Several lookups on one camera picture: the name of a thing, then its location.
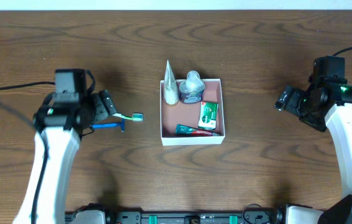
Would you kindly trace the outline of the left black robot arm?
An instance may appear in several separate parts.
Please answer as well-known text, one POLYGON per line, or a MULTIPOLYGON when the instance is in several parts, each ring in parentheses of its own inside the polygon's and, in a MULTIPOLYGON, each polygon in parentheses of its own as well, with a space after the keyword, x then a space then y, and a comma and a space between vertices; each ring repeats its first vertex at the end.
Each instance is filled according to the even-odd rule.
POLYGON ((14 223, 65 223, 68 183, 80 141, 76 130, 61 126, 36 132, 34 165, 14 223))

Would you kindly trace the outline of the green white soap packet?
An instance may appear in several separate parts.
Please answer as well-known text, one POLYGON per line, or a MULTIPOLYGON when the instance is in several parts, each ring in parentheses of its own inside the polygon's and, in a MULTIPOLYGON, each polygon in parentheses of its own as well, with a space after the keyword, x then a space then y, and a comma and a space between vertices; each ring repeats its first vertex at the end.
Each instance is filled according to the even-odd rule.
POLYGON ((216 117, 218 114, 218 103, 202 101, 200 106, 200 117, 198 127, 201 129, 216 129, 216 117))

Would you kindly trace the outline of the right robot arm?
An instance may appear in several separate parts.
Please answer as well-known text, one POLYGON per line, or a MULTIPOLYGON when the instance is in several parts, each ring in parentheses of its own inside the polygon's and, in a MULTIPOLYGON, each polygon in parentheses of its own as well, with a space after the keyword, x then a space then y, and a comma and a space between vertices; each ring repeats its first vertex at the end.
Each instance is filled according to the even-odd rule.
POLYGON ((307 91, 286 86, 274 107, 318 131, 330 132, 341 175, 339 202, 325 211, 289 205, 284 223, 352 223, 352 86, 329 84, 307 91))

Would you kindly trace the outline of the blue disposable razor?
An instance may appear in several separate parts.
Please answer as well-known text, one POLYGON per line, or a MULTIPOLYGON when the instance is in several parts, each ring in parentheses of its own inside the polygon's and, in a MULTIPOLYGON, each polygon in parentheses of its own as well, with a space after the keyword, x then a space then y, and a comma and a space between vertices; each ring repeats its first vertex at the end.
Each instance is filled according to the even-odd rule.
POLYGON ((107 128, 120 128, 121 132, 125 131, 125 120, 122 118, 119 122, 112 123, 101 123, 101 124, 92 124, 92 130, 96 129, 107 129, 107 128))

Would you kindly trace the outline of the green white toothbrush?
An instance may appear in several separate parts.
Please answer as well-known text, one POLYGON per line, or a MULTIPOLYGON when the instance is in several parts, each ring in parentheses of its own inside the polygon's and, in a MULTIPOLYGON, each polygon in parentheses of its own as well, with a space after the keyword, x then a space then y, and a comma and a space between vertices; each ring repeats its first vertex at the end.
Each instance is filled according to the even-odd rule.
POLYGON ((112 114, 114 117, 118 117, 121 119, 131 120, 131 121, 143 121, 144 115, 142 113, 133 113, 131 116, 125 116, 121 113, 112 114))

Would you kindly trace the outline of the white Pantene tube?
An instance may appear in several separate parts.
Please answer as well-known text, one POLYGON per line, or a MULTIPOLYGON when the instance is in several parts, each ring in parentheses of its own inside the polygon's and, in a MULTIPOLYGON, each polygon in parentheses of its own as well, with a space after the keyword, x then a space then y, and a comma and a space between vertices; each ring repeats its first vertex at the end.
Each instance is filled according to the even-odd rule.
POLYGON ((167 61, 164 75, 164 100, 168 105, 178 103, 178 86, 169 61, 167 61))

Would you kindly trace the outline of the red green toothpaste tube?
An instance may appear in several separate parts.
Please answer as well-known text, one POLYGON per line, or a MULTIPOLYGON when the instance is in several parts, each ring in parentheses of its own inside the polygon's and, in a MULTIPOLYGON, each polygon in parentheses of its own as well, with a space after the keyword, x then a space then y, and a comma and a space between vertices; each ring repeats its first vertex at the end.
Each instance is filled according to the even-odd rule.
POLYGON ((186 135, 186 136, 196 136, 196 137, 203 137, 203 136, 219 136, 219 134, 214 133, 213 131, 207 131, 204 129, 197 129, 185 125, 178 124, 175 129, 176 135, 186 135))

